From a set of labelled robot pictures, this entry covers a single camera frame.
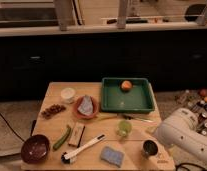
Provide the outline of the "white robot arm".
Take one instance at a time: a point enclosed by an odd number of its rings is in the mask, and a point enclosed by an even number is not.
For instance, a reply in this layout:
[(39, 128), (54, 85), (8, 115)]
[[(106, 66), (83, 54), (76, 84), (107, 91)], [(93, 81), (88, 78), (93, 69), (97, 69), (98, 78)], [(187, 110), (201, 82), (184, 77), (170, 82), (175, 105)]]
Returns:
[(197, 125), (195, 113), (179, 108), (157, 126), (154, 137), (163, 146), (176, 145), (207, 164), (207, 137), (196, 132)]

